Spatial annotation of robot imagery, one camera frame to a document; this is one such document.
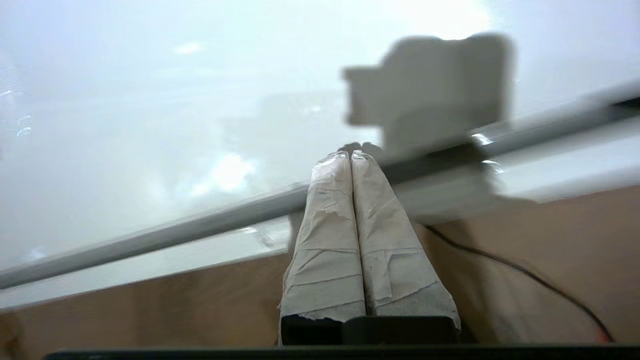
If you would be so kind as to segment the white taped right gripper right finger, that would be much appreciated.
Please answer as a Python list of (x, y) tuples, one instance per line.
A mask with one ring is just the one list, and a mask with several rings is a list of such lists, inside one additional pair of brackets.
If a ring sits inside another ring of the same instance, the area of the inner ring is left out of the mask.
[(368, 312), (374, 316), (446, 317), (456, 331), (461, 330), (457, 305), (375, 158), (355, 150), (351, 169)]

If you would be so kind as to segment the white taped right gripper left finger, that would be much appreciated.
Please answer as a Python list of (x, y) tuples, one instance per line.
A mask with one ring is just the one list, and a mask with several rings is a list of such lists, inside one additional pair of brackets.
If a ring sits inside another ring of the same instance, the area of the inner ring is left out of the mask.
[(367, 314), (353, 197), (349, 153), (318, 161), (283, 276), (280, 346), (340, 344), (343, 325)]

